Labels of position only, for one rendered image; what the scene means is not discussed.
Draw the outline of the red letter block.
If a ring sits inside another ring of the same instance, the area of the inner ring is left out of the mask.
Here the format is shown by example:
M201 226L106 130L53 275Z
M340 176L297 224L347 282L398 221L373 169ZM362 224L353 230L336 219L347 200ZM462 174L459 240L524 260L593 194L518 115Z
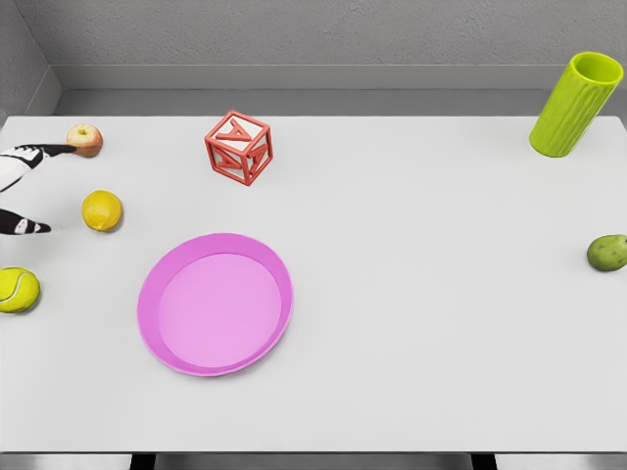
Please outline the red letter block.
M229 111L206 134L212 169L251 186L273 159L268 124L235 110Z

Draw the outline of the lime green ribbed cup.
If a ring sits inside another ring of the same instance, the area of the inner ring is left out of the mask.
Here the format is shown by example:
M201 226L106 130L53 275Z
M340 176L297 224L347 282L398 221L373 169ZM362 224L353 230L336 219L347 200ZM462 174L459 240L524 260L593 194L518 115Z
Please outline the lime green ribbed cup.
M581 52L566 65L529 134L550 158L569 155L624 76L621 64L598 52Z

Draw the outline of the yellow lemon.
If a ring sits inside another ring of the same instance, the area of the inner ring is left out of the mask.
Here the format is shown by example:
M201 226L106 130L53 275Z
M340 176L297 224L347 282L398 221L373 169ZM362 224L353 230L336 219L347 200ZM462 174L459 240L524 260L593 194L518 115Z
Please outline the yellow lemon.
M99 232L115 229L122 218L122 202L114 193L96 190L90 193L82 203L81 215L84 223Z

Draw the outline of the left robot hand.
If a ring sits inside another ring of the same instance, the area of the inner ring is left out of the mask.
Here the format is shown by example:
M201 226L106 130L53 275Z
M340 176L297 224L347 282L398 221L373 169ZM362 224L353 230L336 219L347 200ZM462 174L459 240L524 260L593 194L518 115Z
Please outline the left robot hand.
M61 154L72 154L77 147L68 144L27 144L0 152L0 193L15 186L42 162ZM12 211L0 209L0 234L49 233L51 226Z

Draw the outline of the pink plate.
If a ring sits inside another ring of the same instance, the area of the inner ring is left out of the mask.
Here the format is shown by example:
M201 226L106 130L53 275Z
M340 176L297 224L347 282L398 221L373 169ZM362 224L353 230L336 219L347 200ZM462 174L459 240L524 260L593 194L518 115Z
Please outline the pink plate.
M266 355L283 336L293 302L290 273L273 249L214 233L182 243L155 264L138 296L137 323L161 363L215 377Z

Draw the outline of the green pear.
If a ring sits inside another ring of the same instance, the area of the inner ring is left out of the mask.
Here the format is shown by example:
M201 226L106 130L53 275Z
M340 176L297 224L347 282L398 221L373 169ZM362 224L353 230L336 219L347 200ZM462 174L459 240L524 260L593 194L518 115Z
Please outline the green pear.
M627 265L627 235L604 235L587 249L589 264L600 271L615 271Z

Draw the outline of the red and yellow apple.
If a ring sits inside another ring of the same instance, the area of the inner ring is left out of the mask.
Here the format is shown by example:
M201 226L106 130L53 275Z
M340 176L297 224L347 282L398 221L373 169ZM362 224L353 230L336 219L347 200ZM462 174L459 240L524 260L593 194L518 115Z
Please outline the red and yellow apple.
M88 123L73 125L67 132L66 143L74 146L77 155L92 158L101 151L104 139L100 130Z

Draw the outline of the yellow tennis ball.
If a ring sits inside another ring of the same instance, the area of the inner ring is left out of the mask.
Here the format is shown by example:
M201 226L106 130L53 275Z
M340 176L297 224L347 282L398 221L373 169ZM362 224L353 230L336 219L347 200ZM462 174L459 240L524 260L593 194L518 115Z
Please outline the yellow tennis ball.
M34 273L21 267L0 268L0 312L30 310L39 294L40 282Z

